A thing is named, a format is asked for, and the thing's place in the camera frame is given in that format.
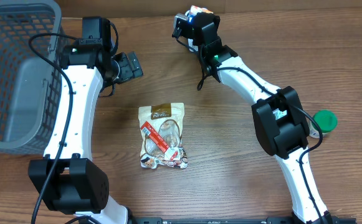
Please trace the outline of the brown snack pouch red label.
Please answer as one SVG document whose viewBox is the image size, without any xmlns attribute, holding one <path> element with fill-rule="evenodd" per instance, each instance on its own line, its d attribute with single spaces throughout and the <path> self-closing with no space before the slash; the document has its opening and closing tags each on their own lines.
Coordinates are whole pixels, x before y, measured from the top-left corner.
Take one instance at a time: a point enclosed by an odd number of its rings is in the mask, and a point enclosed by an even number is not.
<svg viewBox="0 0 362 224">
<path fill-rule="evenodd" d="M 165 103 L 154 106 L 142 106 L 138 108 L 138 119 L 140 128 L 145 121 L 149 122 L 159 135 L 170 147 L 178 147 L 180 156 L 178 160 L 166 161 L 163 156 L 151 156 L 145 150 L 144 132 L 141 131 L 143 139 L 140 152 L 140 165 L 143 168 L 155 169 L 158 166 L 185 169 L 188 166 L 188 157 L 183 147 L 183 103 Z"/>
</svg>

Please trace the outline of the small orange box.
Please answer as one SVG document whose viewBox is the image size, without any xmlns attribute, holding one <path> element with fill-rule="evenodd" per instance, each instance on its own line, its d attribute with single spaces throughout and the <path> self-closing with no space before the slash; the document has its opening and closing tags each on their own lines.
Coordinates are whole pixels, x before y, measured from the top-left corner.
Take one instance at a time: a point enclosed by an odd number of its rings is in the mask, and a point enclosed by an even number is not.
<svg viewBox="0 0 362 224">
<path fill-rule="evenodd" d="M 208 10 L 205 7 L 191 6 L 190 9 L 186 12 L 186 15 L 189 17 L 194 17 L 200 12 L 212 14 L 212 11 Z"/>
</svg>

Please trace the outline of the red candy bar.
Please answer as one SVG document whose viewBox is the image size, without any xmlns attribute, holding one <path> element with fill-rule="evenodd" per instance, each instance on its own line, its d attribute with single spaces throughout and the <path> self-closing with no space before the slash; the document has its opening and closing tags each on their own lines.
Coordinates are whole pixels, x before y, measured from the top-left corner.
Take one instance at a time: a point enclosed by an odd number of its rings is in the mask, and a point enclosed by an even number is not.
<svg viewBox="0 0 362 224">
<path fill-rule="evenodd" d="M 166 161 L 179 159 L 179 148 L 170 147 L 149 122 L 145 121 L 140 129 L 146 136 L 145 150 L 149 155 L 156 157 L 163 156 L 163 159 Z"/>
</svg>

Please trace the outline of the green lid white jar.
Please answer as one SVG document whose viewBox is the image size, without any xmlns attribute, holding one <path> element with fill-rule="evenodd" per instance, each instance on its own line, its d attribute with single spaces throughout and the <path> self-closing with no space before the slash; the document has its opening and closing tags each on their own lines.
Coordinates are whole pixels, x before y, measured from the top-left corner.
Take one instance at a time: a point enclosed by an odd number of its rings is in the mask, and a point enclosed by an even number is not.
<svg viewBox="0 0 362 224">
<path fill-rule="evenodd" d="M 317 123 L 317 125 L 319 125 L 323 136 L 330 134 L 337 127 L 338 124 L 338 118 L 336 117 L 336 114 L 329 110 L 321 110 L 316 112 L 313 116 L 313 119 Z M 319 131 L 312 122 L 309 123 L 309 128 L 311 137 L 320 137 Z"/>
</svg>

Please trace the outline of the light green wipes packet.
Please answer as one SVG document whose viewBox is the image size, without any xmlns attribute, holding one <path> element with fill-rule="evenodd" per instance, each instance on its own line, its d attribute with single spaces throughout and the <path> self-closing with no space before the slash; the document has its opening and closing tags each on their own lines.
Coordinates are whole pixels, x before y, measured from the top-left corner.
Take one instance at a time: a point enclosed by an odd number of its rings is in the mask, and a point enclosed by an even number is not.
<svg viewBox="0 0 362 224">
<path fill-rule="evenodd" d="M 275 120 L 277 121 L 287 115 L 287 110 L 281 111 L 280 109 L 277 108 L 276 110 L 273 110 L 272 113 L 275 117 Z"/>
</svg>

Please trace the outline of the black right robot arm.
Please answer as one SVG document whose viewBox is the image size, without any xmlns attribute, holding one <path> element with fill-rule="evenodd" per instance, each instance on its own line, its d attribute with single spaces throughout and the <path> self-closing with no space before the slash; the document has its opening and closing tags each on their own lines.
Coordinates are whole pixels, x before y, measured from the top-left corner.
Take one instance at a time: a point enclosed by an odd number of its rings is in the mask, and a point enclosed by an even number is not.
<svg viewBox="0 0 362 224">
<path fill-rule="evenodd" d="M 206 12 L 188 14 L 180 23 L 181 34 L 190 39 L 198 55 L 202 78 L 215 78 L 251 105 L 257 140 L 278 162 L 292 198 L 294 223 L 333 223 L 334 219 L 318 193 L 310 167 L 309 122 L 298 93 L 280 88 L 247 67 L 241 57 L 222 43 L 217 30 L 220 18 Z"/>
</svg>

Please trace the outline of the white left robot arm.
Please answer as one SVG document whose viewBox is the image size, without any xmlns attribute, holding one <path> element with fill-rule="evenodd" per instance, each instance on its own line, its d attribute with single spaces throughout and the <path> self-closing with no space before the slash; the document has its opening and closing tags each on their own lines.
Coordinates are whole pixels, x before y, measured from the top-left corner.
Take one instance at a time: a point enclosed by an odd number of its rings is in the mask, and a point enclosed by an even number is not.
<svg viewBox="0 0 362 224">
<path fill-rule="evenodd" d="M 118 52 L 118 31 L 108 19 L 84 17 L 82 35 L 66 45 L 52 67 L 63 79 L 54 130 L 42 159 L 28 175 L 36 205 L 80 223 L 135 223 L 131 210 L 109 193 L 109 180 L 92 159 L 92 126 L 97 100 L 106 88 L 143 76 L 134 52 Z"/>
</svg>

